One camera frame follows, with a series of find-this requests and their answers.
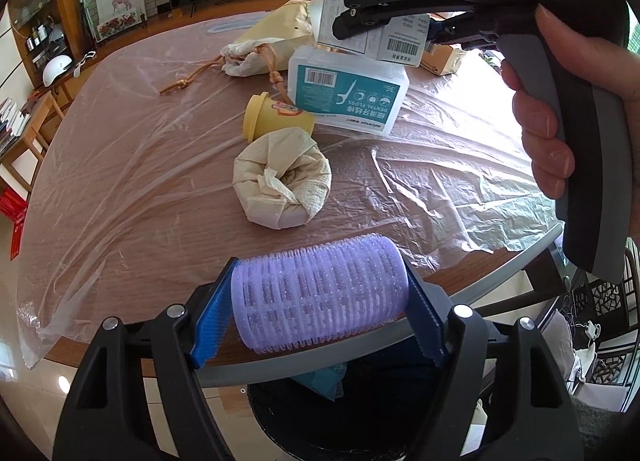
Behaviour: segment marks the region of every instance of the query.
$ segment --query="finger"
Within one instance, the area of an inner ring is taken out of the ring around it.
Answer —
[[[538,6],[536,21],[562,67],[623,100],[640,100],[640,56],[602,38],[588,38]]]
[[[545,139],[525,130],[522,146],[531,160],[549,174],[564,179],[574,173],[574,153],[564,141]]]
[[[566,181],[540,168],[535,163],[531,164],[533,178],[536,180],[542,193],[549,199],[560,199],[566,188]]]
[[[522,82],[518,78],[518,74],[516,70],[511,67],[511,64],[507,62],[507,60],[502,61],[502,67],[500,68],[500,75],[502,76],[502,80],[507,87],[513,89],[514,91],[519,91],[522,89]]]
[[[518,91],[513,96],[513,115],[516,121],[531,134],[550,138],[558,133],[558,120],[551,107],[529,96],[525,91]]]

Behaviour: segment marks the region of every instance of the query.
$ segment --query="crumpled paper towel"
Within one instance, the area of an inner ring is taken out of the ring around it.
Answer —
[[[256,139],[234,161],[234,190],[251,222],[281,230],[306,224],[331,188],[329,160],[301,128]]]

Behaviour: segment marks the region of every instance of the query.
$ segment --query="drawstring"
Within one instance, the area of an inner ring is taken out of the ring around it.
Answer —
[[[170,86],[165,87],[164,89],[160,89],[160,94],[167,94],[168,92],[174,91],[175,89],[184,89],[185,87],[188,87],[189,84],[191,84],[191,82],[193,82],[199,75],[200,73],[206,71],[207,69],[209,69],[210,67],[220,64],[222,62],[222,55],[214,58],[211,62],[208,62],[200,67],[198,67],[193,73],[191,73],[191,75],[189,75],[187,78],[183,78],[181,80],[178,80],[176,83],[171,84]]]
[[[260,44],[259,46],[256,46],[253,52],[258,53],[258,55],[260,55],[264,59],[264,62],[267,64],[267,67],[269,69],[269,80],[273,85],[276,86],[284,101],[289,105],[293,105],[291,98],[289,98],[289,95],[284,88],[284,78],[282,78],[282,75],[276,69],[278,54],[276,53],[275,49],[271,46],[271,44]],[[203,66],[197,68],[195,72],[191,73],[191,75],[188,76],[188,78],[178,80],[176,83],[171,84],[164,89],[161,89],[161,91],[159,91],[160,94],[167,94],[168,92],[175,91],[175,89],[184,89],[185,87],[188,87],[200,75],[200,73],[206,71],[213,65],[221,64],[222,60],[222,55],[216,57],[211,62],[208,62]]]
[[[254,49],[255,53],[258,53],[267,64],[269,68],[269,80],[270,82],[276,86],[283,99],[287,104],[293,105],[291,98],[287,94],[287,91],[284,88],[284,78],[282,75],[276,70],[276,60],[278,58],[278,54],[275,49],[271,46],[271,44],[260,44]]]

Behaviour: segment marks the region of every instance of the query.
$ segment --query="yellow cup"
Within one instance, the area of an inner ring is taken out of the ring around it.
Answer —
[[[309,134],[313,132],[316,117],[306,110],[271,100],[268,92],[254,94],[244,112],[242,134],[251,143],[268,132],[298,126]]]

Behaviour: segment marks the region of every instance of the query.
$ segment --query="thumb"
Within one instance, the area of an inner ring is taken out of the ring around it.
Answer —
[[[536,9],[540,33],[570,73],[620,96],[640,100],[640,56],[603,38],[588,38],[543,6]]]

